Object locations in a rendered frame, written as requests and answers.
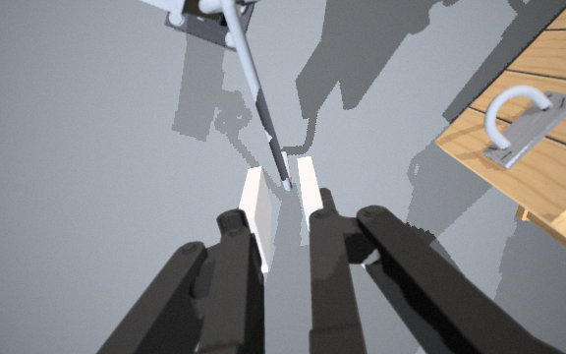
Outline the brown wooden cabinet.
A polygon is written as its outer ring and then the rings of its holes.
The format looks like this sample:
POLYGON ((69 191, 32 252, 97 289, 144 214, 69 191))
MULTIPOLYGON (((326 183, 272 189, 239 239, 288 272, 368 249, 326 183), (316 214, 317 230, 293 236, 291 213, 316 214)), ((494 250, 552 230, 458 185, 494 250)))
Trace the brown wooden cabinet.
POLYGON ((566 247, 566 10, 435 143, 566 247))

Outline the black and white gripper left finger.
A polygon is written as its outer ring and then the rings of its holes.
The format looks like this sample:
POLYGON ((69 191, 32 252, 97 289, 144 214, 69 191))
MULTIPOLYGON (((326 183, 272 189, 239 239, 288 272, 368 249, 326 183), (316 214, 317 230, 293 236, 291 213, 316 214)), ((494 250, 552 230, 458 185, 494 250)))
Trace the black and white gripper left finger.
POLYGON ((96 354, 265 354, 271 214, 251 168, 240 205, 216 218, 220 244, 181 246, 96 354))

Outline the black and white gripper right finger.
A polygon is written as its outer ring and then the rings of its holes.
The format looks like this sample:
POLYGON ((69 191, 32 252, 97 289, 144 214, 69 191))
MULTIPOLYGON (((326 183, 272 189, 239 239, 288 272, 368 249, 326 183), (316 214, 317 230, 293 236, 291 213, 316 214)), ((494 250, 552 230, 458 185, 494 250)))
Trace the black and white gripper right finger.
POLYGON ((310 233, 310 354, 368 354, 349 264, 365 265, 426 354, 566 354, 533 337, 389 209, 342 216, 330 190, 318 188, 311 157, 298 166, 310 233))

